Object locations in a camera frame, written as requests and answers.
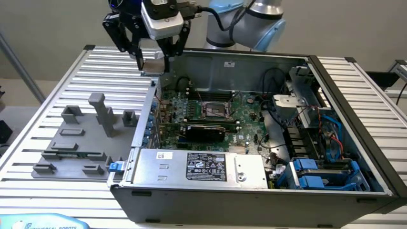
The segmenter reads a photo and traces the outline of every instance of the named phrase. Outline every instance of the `aluminum extrusion table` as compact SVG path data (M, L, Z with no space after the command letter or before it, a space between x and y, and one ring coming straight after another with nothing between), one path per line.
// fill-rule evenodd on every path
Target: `aluminum extrusion table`
M154 58L154 54L155 50L144 49L144 57ZM345 58L319 59L407 184L406 116L358 63L350 63ZM0 214L60 213L79 218L95 229L179 228L131 222L103 181L44 180L31 176L32 165L40 160L42 150L63 123L63 108L79 105L84 113L95 113L87 99L92 92L103 92L106 105L116 114L122 114L124 109L132 109L138 114L148 84L150 78L140 77L135 61L116 48L96 46L94 50L82 52L0 159ZM183 228L219 227L194 225ZM387 215L366 215L343 228L405 229L407 206Z

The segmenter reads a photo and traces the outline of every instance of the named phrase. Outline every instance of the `warning label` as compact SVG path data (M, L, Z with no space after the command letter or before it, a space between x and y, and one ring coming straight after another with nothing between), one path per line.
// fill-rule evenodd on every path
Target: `warning label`
M227 181L227 162L225 154L189 153L187 179Z

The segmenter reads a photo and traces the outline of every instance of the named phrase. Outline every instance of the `gray 3d-printed holder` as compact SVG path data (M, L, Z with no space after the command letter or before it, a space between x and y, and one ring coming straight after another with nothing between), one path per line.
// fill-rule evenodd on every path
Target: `gray 3d-printed holder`
M96 114L83 114L79 106L66 107L64 122L34 166L34 178L107 179L110 164L127 159L138 116L134 111L114 114L102 93L92 93L88 101Z

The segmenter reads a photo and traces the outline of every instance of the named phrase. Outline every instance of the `gray wall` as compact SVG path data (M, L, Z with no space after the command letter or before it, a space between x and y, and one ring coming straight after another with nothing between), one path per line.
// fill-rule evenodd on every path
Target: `gray wall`
M289 25L274 52L351 56L374 71L407 58L406 0L283 3ZM86 44L114 45L102 27L107 13L107 0L0 1L0 29L35 79L59 80ZM189 47L205 44L206 20L194 20ZM3 54L0 77L19 77Z

